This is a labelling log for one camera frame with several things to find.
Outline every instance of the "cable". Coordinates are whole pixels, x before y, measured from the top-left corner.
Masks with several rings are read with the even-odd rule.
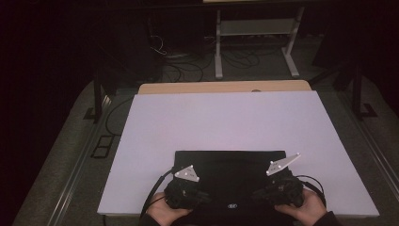
[[[158,201],[160,201],[160,200],[162,200],[164,198],[165,198],[165,196],[163,196],[163,197],[161,197],[159,199],[156,199],[155,201],[151,202],[148,207],[152,206],[154,203],[156,203],[156,202],[158,202]]]
[[[156,53],[160,54],[160,55],[167,55],[168,52],[165,50],[162,50],[162,48],[164,47],[164,40],[156,35],[151,35],[152,38],[158,38],[161,41],[161,46],[158,49],[155,49],[154,47],[150,47],[153,51],[155,51]]]
[[[317,194],[317,196],[320,198],[320,200],[322,201],[323,205],[325,207],[327,207],[327,201],[326,201],[326,197],[325,197],[325,194],[324,194],[324,189],[323,189],[322,184],[320,184],[320,182],[317,181],[316,179],[314,179],[313,177],[310,177],[310,176],[307,176],[307,175],[298,175],[298,176],[296,176],[296,178],[298,178],[298,177],[310,178],[313,181],[315,181],[317,184],[319,184],[319,186],[321,188],[321,191],[320,191],[320,189],[318,189],[316,186],[312,185],[311,183],[301,181],[304,186],[306,186],[306,187],[310,188],[312,191],[314,191]]]
[[[184,59],[184,62],[176,62],[175,60]],[[169,63],[192,63],[200,59],[200,55],[195,53],[178,54],[166,56],[167,62]]]
[[[152,199],[152,196],[155,194],[156,190],[158,189],[158,187],[162,184],[162,182],[165,180],[165,177],[167,177],[171,172],[173,172],[173,169],[167,171],[164,175],[162,175],[158,181],[155,183],[155,185],[153,186],[149,196],[147,197],[147,200],[144,202],[143,205],[143,209],[141,210],[141,214],[140,214],[140,218],[143,218],[144,214],[146,213],[147,209],[149,208],[149,206],[151,204],[153,204],[153,202],[150,202],[150,200]]]
[[[319,181],[317,181],[316,179],[314,179],[313,177],[310,177],[310,176],[307,176],[307,175],[297,175],[296,177],[306,177],[306,178],[312,179],[312,180],[315,181],[317,184],[319,184],[319,186],[320,186],[320,188],[321,188],[321,192],[324,194],[324,189],[323,189],[322,184],[321,184]]]
[[[108,126],[109,118],[110,118],[110,116],[112,115],[112,113],[114,113],[114,111],[115,111],[116,109],[118,109],[118,108],[121,107],[123,104],[128,103],[128,102],[131,101],[131,100],[133,100],[133,97],[130,97],[130,98],[128,98],[127,100],[125,100],[125,101],[119,103],[119,104],[118,104],[117,106],[115,106],[115,107],[109,112],[109,114],[106,116],[106,119],[105,119],[105,130],[106,130],[110,135],[112,135],[112,136],[117,136],[117,137],[120,137],[120,136],[121,136],[121,134],[113,133],[113,132],[109,129],[109,126]]]
[[[275,54],[277,51],[280,50],[280,48],[282,46],[285,46],[286,43],[287,43],[287,41],[283,45],[274,48],[271,52],[259,53],[259,51],[262,50],[263,47],[266,45],[266,41],[263,42],[260,47],[255,47],[253,45],[245,45],[245,44],[240,46],[241,49],[243,47],[244,48],[245,47],[256,48],[256,50],[253,50],[253,51],[245,51],[245,50],[241,50],[241,49],[237,50],[237,47],[234,47],[231,44],[229,44],[229,42],[227,42],[227,45],[229,45],[233,49],[228,52],[232,56],[229,56],[226,53],[222,54],[222,56],[223,56],[223,59],[227,63],[229,63],[231,66],[233,66],[234,68],[249,69],[253,66],[257,66],[260,64],[260,59],[259,59],[260,56],[267,56],[267,55]]]
[[[172,79],[171,79],[171,78],[169,77],[169,75],[167,74],[167,77],[168,77],[168,79],[169,79],[169,82],[171,82],[171,83],[177,83],[177,82],[179,82],[180,78],[181,78],[182,76],[184,76],[184,73],[183,73],[182,70],[180,70],[179,68],[177,68],[177,67],[175,67],[175,66],[173,66],[173,65],[166,65],[166,67],[174,68],[174,69],[176,69],[176,71],[179,73],[179,76],[178,76],[174,81],[172,81]]]
[[[196,55],[196,54],[191,54],[188,57],[192,57],[192,56],[194,56],[195,58],[194,59],[189,58],[186,61],[183,61],[180,58],[179,59],[172,59],[172,60],[168,59],[168,60],[166,60],[165,65],[167,67],[172,67],[177,72],[179,72],[179,77],[177,79],[175,79],[174,81],[172,81],[170,79],[170,77],[168,76],[168,74],[167,74],[167,77],[169,78],[170,82],[179,82],[181,78],[183,78],[184,82],[194,82],[194,81],[186,81],[184,71],[185,72],[192,72],[192,73],[199,72],[199,79],[196,79],[195,82],[200,82],[203,79],[203,76],[204,76],[204,71],[203,70],[205,68],[209,67],[214,59],[211,57],[211,59],[204,66],[201,67],[200,65],[192,63],[194,61],[199,60],[200,56]]]

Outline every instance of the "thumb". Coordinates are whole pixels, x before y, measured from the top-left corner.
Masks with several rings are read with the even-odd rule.
[[[188,210],[188,209],[177,209],[176,214],[180,217],[186,216],[189,213],[191,213],[193,210]]]
[[[283,204],[283,205],[275,205],[275,209],[283,214],[289,215],[293,217],[296,213],[296,208]]]

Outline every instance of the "finger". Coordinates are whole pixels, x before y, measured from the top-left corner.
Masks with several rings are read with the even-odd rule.
[[[155,193],[155,195],[153,195],[153,196],[154,196],[155,199],[156,198],[161,198],[161,197],[165,196],[165,193],[164,192],[158,192],[158,193]]]
[[[176,211],[175,213],[176,213],[179,217],[182,217],[182,216],[188,215],[188,214],[191,213],[193,210],[177,209],[177,210],[175,210],[175,211]]]
[[[316,193],[314,191],[308,190],[306,188],[303,188],[303,190],[302,190],[302,195],[304,197],[308,197],[308,196],[315,195],[315,194]]]
[[[161,193],[157,193],[154,196],[152,196],[151,204],[154,204],[155,202],[158,202],[158,201],[160,201],[160,200],[162,200],[164,198],[165,198],[165,196],[163,196]]]
[[[275,205],[275,209],[283,214],[293,217],[296,213],[296,208],[289,205]]]

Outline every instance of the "black cable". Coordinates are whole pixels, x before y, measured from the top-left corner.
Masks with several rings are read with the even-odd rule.
[[[107,131],[110,135],[112,135],[112,136],[117,136],[117,137],[120,137],[120,136],[121,136],[121,134],[113,133],[113,132],[109,129],[109,126],[108,126],[109,117],[112,115],[112,113],[113,113],[116,109],[118,109],[120,106],[122,106],[122,105],[125,104],[125,103],[128,103],[128,102],[131,101],[131,100],[133,100],[133,97],[128,98],[127,100],[121,102],[120,104],[118,104],[117,106],[115,106],[115,107],[109,112],[109,114],[106,116],[106,119],[105,119],[105,129],[106,129],[106,131]]]
[[[163,196],[163,197],[161,197],[159,199],[156,199],[155,201],[151,202],[148,207],[152,206],[154,203],[156,203],[156,202],[158,202],[158,201],[160,201],[160,200],[162,200],[164,198],[165,198],[165,196]]]
[[[196,53],[189,53],[187,55],[172,55],[165,56],[165,59],[169,63],[192,63],[200,59],[200,55]]]
[[[232,50],[230,50],[229,52],[237,59],[247,59],[247,60],[249,60],[249,57],[255,57],[256,56],[256,55],[253,54],[254,51],[247,53],[244,50],[238,50],[235,53]]]
[[[298,175],[298,176],[296,176],[296,178],[298,178],[298,177],[310,178],[310,179],[312,179],[313,181],[315,181],[317,184],[319,184],[321,190],[320,190],[319,188],[317,188],[316,186],[312,185],[312,184],[309,183],[309,182],[301,181],[302,184],[303,184],[304,186],[306,186],[306,187],[310,188],[312,191],[314,191],[314,192],[317,194],[317,196],[320,198],[320,200],[322,201],[323,205],[324,205],[325,207],[327,207],[326,196],[325,196],[325,194],[324,194],[324,189],[323,189],[322,184],[321,184],[319,181],[317,181],[315,178],[310,177],[310,176],[307,176],[307,175]]]
[[[246,59],[248,61],[248,65],[250,66],[257,66],[259,65],[259,63],[261,62],[260,59],[258,58],[258,56],[254,55],[254,54],[247,54],[244,50],[238,51],[236,53],[232,52],[231,53],[234,55],[235,58],[237,59]],[[255,63],[252,63],[250,58],[254,57],[256,59]]]
[[[180,69],[177,68],[176,66],[171,65],[171,64],[168,64],[168,65],[166,65],[166,67],[174,68],[174,69],[176,69],[176,71],[179,73],[179,76],[178,76],[174,81],[172,81],[172,79],[171,79],[171,78],[169,77],[169,75],[167,74],[167,77],[168,77],[168,79],[169,79],[169,82],[171,82],[171,83],[177,83],[177,82],[179,82],[180,78],[181,78],[182,76],[184,76],[184,73],[182,72],[182,70],[180,70]]]
[[[251,68],[253,66],[259,65],[259,63],[260,63],[260,60],[259,60],[258,57],[256,57],[256,62],[255,63],[252,63],[248,58],[246,58],[248,63],[243,63],[243,62],[241,62],[239,60],[233,59],[232,57],[230,57],[230,56],[228,56],[226,54],[221,54],[221,55],[223,56],[223,58],[225,59],[225,61],[227,63],[229,63],[232,67],[238,68],[238,69],[249,69],[249,68]]]
[[[189,59],[188,61],[178,61],[178,62],[174,62],[173,60],[167,60],[166,61],[166,66],[175,68],[178,72],[179,72],[179,78],[176,79],[175,81],[171,81],[171,79],[169,78],[170,82],[179,82],[180,78],[183,78],[183,81],[185,82],[185,73],[183,71],[186,72],[199,72],[200,76],[199,79],[196,80],[196,82],[200,82],[203,79],[204,76],[204,69],[208,68],[211,63],[213,62],[213,58],[211,57],[211,59],[204,65],[204,66],[200,66],[197,64],[193,64],[191,62],[195,61],[192,59]],[[196,69],[188,69],[185,66],[190,66],[190,67],[194,67]]]
[[[320,188],[321,188],[321,192],[324,194],[324,189],[323,189],[322,184],[321,184],[319,181],[317,181],[315,178],[310,177],[310,176],[307,176],[307,175],[297,175],[296,177],[306,177],[306,178],[312,179],[312,180],[315,181],[317,184],[319,184],[319,186],[320,186]]]
[[[248,58],[250,56],[255,56],[256,51],[259,50],[259,49],[257,49],[257,50],[249,51],[249,53],[247,53],[246,51],[242,50],[244,47],[240,47],[241,48],[240,49],[240,48],[234,48],[233,46],[231,46],[231,49],[233,49],[233,50],[235,49],[234,51],[236,51],[238,53],[240,53],[240,52],[244,53],[243,56],[240,56],[238,53],[235,54],[232,50],[230,50],[229,52],[231,54],[233,54],[234,57],[236,57],[237,59],[244,59],[244,58]]]
[[[259,57],[260,57],[260,56],[267,56],[267,55],[275,54],[277,51],[280,51],[282,47],[287,46],[287,44],[288,44],[289,41],[290,41],[289,39],[286,39],[286,41],[284,42],[284,44],[278,44],[278,46],[275,47],[275,49],[273,49],[271,52],[268,52],[268,53],[265,53],[265,54],[259,54],[258,52],[259,52],[260,50],[262,50],[262,49],[265,47],[265,45],[266,45],[266,42],[264,42],[264,43],[261,44],[261,47],[260,47],[260,48],[258,48],[257,50],[253,51],[253,54],[256,55],[256,56],[259,56]]]
[[[147,209],[149,208],[149,206],[151,205],[150,201],[153,197],[153,195],[155,194],[156,190],[158,189],[158,187],[162,184],[162,182],[165,180],[165,177],[167,177],[171,172],[173,172],[173,169],[167,171],[164,175],[162,175],[158,181],[155,183],[155,185],[153,186],[149,196],[147,197],[147,200],[144,202],[143,205],[143,209],[141,210],[141,214],[140,214],[140,218],[143,218],[144,214],[146,213]]]

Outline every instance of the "white bracket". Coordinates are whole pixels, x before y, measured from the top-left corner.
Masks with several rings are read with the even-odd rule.
[[[267,176],[273,175],[276,172],[282,171],[285,168],[287,168],[291,163],[297,160],[297,158],[300,157],[300,153],[297,153],[296,155],[290,156],[283,158],[279,161],[273,162],[270,161],[270,167],[269,170],[266,172]]]
[[[187,181],[198,182],[200,180],[200,178],[197,176],[196,172],[194,171],[193,165],[176,172],[174,175],[177,178],[185,179]]]

